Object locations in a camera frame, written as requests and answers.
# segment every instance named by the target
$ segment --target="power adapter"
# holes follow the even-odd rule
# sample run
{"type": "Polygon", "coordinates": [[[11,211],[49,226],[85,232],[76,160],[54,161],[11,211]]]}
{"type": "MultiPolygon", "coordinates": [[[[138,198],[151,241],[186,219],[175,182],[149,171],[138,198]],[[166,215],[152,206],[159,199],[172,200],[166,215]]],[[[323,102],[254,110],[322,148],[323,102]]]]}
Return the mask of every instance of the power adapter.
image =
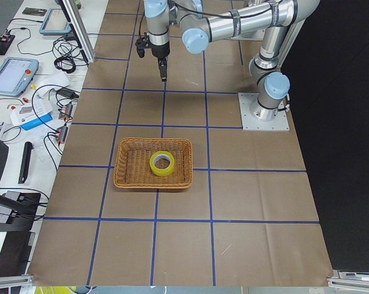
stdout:
{"type": "Polygon", "coordinates": [[[0,37],[0,55],[6,54],[14,38],[15,38],[15,35],[10,35],[6,33],[3,34],[2,37],[0,37]]]}

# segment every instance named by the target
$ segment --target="black background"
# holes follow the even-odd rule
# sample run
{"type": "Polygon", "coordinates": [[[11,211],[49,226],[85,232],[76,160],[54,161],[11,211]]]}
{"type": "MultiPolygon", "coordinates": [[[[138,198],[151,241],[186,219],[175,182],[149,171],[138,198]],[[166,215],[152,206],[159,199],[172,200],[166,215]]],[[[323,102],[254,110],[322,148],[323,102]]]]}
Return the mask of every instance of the black background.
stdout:
{"type": "Polygon", "coordinates": [[[369,271],[369,1],[322,0],[282,72],[332,267],[369,271]]]}

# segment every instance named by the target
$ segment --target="tablet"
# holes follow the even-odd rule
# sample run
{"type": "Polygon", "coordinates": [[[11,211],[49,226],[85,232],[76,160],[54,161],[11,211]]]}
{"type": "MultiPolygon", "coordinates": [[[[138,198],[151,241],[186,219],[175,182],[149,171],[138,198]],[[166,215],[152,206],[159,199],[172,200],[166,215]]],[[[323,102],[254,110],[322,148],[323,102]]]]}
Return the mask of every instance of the tablet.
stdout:
{"type": "Polygon", "coordinates": [[[0,67],[0,95],[19,96],[39,68],[36,59],[8,57],[0,67]]]}
{"type": "Polygon", "coordinates": [[[71,32],[69,23],[60,8],[51,8],[44,18],[39,32],[42,35],[65,35],[71,32]]]}

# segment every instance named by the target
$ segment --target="yellow object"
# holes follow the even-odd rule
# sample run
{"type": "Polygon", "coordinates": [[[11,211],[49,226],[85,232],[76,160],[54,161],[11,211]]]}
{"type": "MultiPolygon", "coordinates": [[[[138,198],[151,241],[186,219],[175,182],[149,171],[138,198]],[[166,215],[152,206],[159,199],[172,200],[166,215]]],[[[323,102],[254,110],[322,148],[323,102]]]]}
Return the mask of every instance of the yellow object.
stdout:
{"type": "Polygon", "coordinates": [[[170,174],[172,174],[172,172],[174,170],[174,158],[173,158],[173,155],[171,153],[169,153],[168,151],[157,151],[156,153],[154,153],[150,157],[149,164],[150,164],[150,167],[152,169],[152,172],[156,176],[169,176],[170,174]],[[158,167],[156,167],[155,164],[160,159],[168,160],[170,162],[169,166],[167,168],[158,168],[158,167]]]}
{"type": "Polygon", "coordinates": [[[75,291],[76,287],[36,287],[35,294],[73,294],[72,290],[75,291]]]}

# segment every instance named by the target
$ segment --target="screen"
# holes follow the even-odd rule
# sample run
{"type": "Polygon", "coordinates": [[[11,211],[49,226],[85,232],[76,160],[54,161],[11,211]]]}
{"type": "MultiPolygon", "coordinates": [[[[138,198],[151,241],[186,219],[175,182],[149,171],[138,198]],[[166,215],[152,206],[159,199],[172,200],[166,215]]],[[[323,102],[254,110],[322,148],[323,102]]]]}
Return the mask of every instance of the screen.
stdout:
{"type": "Polygon", "coordinates": [[[67,20],[61,9],[53,9],[48,16],[48,21],[45,25],[47,31],[62,31],[66,28],[67,20]]]}
{"type": "Polygon", "coordinates": [[[0,72],[0,91],[14,92],[30,65],[30,61],[10,59],[0,72]]]}

